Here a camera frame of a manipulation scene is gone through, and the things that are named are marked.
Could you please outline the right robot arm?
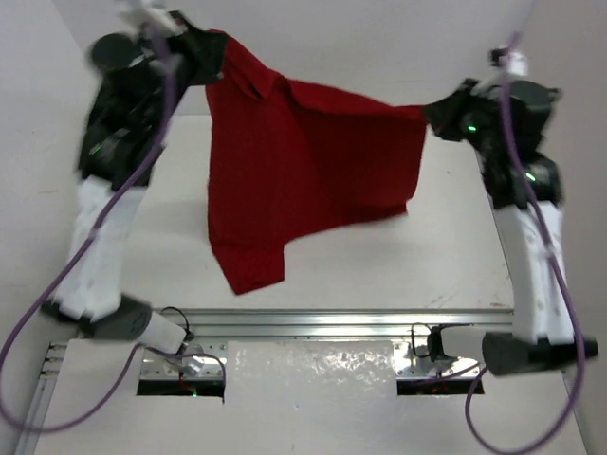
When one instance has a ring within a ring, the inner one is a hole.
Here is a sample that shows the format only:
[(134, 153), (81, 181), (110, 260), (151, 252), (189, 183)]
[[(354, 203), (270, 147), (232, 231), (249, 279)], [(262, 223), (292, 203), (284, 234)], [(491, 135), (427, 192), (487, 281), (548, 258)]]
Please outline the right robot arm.
[(575, 343), (549, 260), (562, 259), (564, 194), (559, 167), (539, 150), (543, 128), (561, 92), (536, 82), (510, 84), (503, 111), (496, 82), (465, 79), (442, 100), (423, 107), (433, 133), (466, 141), (477, 153), (483, 184), (513, 290), (512, 330), (488, 332), (483, 358), (495, 376), (561, 370), (598, 355), (594, 337)]

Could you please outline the red t-shirt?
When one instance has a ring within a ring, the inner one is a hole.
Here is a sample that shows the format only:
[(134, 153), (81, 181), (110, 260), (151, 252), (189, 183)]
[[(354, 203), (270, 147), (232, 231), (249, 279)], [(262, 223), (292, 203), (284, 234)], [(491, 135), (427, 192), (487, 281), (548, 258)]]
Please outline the red t-shirt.
[(290, 79), (235, 39), (206, 96), (208, 233), (233, 293), (281, 282), (293, 240), (406, 212), (427, 133), (420, 106)]

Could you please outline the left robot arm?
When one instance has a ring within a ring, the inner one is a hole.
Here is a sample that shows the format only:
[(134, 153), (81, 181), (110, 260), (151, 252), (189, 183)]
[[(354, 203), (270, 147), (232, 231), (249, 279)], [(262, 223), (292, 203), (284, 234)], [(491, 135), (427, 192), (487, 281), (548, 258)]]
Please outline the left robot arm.
[(187, 329), (120, 290), (127, 241), (175, 108), (192, 86), (218, 82), (229, 37), (178, 17), (177, 35), (142, 27), (111, 33), (87, 51), (101, 85), (76, 164), (78, 214), (66, 269), (41, 312), (87, 337), (135, 341), (175, 355)]

